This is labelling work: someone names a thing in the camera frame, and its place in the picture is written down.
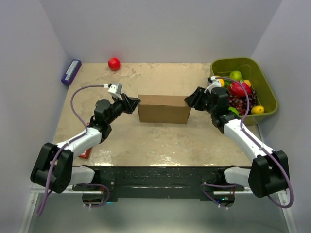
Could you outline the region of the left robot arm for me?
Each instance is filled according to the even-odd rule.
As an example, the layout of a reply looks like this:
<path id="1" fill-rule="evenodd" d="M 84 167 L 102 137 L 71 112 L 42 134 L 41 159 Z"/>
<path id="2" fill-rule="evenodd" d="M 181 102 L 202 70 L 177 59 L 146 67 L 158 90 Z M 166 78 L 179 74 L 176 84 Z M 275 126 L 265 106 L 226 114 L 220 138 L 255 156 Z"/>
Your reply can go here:
<path id="1" fill-rule="evenodd" d="M 101 179 L 95 171 L 86 166 L 73 166 L 73 160 L 105 141 L 112 131 L 111 123 L 122 113 L 132 114 L 140 103 L 139 98 L 130 98 L 126 94 L 113 100 L 113 103 L 107 99 L 96 102 L 94 115 L 80 134 L 58 144 L 44 144 L 31 172 L 31 181 L 56 193 L 76 184 L 84 184 L 89 190 L 98 189 Z"/>

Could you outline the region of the brown cardboard box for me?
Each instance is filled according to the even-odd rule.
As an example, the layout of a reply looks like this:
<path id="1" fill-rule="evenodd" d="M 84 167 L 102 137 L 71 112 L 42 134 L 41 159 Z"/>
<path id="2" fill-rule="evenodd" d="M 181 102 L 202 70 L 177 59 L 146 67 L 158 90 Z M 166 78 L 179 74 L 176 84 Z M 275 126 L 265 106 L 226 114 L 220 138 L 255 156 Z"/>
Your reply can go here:
<path id="1" fill-rule="evenodd" d="M 184 96 L 139 95 L 138 98 L 141 123 L 187 124 L 191 108 Z"/>

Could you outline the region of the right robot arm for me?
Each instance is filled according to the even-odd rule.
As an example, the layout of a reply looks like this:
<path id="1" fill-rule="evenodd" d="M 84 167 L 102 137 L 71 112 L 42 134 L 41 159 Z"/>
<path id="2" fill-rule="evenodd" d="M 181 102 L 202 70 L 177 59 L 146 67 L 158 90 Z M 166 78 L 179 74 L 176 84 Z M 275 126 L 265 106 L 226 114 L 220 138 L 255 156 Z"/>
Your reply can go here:
<path id="1" fill-rule="evenodd" d="M 226 89 L 216 87 L 209 91 L 198 87 L 184 101 L 195 110 L 210 113 L 213 125 L 232 139 L 252 163 L 250 168 L 229 166 L 223 169 L 222 176 L 216 179 L 219 189 L 227 191 L 234 184 L 249 187 L 258 198 L 286 189 L 292 192 L 287 155 L 267 146 L 248 130 L 240 117 L 229 109 Z"/>

